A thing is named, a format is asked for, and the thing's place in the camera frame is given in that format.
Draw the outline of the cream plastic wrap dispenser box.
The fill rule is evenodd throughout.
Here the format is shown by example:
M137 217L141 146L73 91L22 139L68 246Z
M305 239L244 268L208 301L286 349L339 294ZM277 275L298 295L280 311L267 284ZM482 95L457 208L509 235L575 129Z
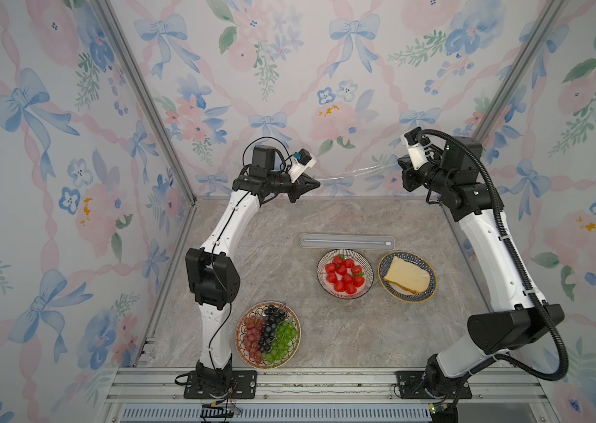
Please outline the cream plastic wrap dispenser box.
M394 250L392 236L359 234L301 234L303 248L331 250Z

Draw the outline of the glass bowl with striped rim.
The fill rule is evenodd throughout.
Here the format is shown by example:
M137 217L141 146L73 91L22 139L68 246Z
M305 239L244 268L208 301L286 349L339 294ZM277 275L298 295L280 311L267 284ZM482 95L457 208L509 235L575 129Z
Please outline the glass bowl with striped rim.
M322 289L342 300L361 298L374 280L369 261L354 250L332 250L317 264L317 281Z

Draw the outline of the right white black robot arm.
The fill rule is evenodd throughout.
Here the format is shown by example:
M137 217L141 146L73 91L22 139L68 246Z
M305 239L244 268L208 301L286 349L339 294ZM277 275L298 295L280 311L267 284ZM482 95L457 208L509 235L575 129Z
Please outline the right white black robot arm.
M557 329L564 311L546 300L524 265L500 194L481 162L481 144L421 128L407 132L402 141L407 155L398 164L404 189L412 192L423 187L439 196L439 203L449 210L476 253L492 308L469 317L467 335L428 359L421 387L433 398L456 398L471 376L497 361L544 381L564 379L570 360ZM545 373L511 356L546 335L557 349L555 370Z

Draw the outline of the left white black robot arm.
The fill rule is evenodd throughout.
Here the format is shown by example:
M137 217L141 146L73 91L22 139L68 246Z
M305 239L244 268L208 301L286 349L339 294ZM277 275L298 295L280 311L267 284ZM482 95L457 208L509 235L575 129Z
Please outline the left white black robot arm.
M254 146L251 162L233 181L227 208L212 234L185 255L190 292L202 320L202 352L181 383L186 399L221 400L235 386L230 319L241 277L234 256L246 227L261 206L279 195L296 202L320 187L306 171L317 162L305 149L287 157L271 146Z

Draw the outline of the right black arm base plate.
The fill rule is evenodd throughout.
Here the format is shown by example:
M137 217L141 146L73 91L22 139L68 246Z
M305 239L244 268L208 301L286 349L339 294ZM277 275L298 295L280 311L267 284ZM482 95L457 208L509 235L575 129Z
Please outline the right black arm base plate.
M469 383L460 378L447 378L441 374L427 374L421 370L399 370L395 372L398 395L402 399L440 400L471 399L473 393Z

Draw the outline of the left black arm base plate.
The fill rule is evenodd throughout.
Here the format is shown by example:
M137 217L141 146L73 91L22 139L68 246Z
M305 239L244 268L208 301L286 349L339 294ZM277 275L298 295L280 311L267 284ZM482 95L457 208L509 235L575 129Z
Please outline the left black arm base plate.
M254 399L257 392L257 371L232 370L216 373L204 369L190 371L183 383L185 399L218 400L231 396L233 399Z

